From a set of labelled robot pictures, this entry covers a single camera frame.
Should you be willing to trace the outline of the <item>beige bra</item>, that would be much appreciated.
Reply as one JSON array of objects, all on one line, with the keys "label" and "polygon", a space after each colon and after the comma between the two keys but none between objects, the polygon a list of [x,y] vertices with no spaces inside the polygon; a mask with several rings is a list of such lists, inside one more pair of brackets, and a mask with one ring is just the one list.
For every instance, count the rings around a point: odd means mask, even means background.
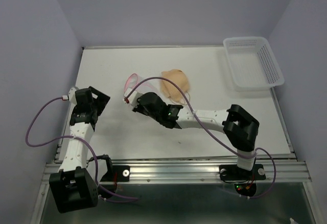
[{"label": "beige bra", "polygon": [[[176,86],[179,87],[179,89],[183,92],[183,94],[185,95],[187,94],[190,97],[189,95],[190,83],[183,71],[179,69],[171,69],[169,71],[163,71],[161,73],[161,77],[173,82]],[[170,99],[170,101],[180,105],[186,104],[183,95],[170,82],[165,80],[160,80],[160,90],[166,98]]]}]

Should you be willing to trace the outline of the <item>pink-trimmed mesh laundry bag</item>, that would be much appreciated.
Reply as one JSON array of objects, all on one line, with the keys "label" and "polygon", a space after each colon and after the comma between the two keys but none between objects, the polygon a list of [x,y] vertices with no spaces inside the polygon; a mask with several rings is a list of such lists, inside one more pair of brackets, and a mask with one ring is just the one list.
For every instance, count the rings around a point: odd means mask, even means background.
[{"label": "pink-trimmed mesh laundry bag", "polygon": [[139,76],[138,74],[131,74],[125,82],[124,97],[126,96],[125,93],[128,93],[129,96],[133,91],[137,91],[140,96],[145,94],[146,91],[144,86],[142,84],[139,85],[139,83],[141,83],[143,80],[143,77]]}]

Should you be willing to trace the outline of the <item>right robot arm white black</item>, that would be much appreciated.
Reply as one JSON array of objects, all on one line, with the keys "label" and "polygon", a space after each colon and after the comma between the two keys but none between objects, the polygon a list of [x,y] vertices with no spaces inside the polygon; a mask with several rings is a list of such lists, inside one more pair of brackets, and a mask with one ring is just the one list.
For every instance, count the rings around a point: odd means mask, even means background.
[{"label": "right robot arm white black", "polygon": [[205,129],[210,135],[216,131],[227,136],[236,164],[220,167],[224,182],[243,182],[265,179],[261,165],[255,164],[255,141],[259,122],[239,105],[227,110],[193,110],[182,105],[166,104],[156,93],[132,92],[125,98],[133,112],[149,116],[168,129]]}]

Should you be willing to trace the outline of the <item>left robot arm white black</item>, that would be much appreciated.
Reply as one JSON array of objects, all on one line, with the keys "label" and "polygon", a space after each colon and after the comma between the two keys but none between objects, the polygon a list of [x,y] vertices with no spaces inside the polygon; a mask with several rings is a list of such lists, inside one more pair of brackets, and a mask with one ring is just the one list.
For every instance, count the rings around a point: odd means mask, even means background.
[{"label": "left robot arm white black", "polygon": [[69,142],[58,172],[49,178],[60,213],[95,207],[98,204],[98,176],[109,180],[114,169],[103,162],[95,173],[90,174],[87,170],[87,154],[93,151],[90,140],[110,97],[90,86],[72,89],[68,99],[75,105],[69,121]]}]

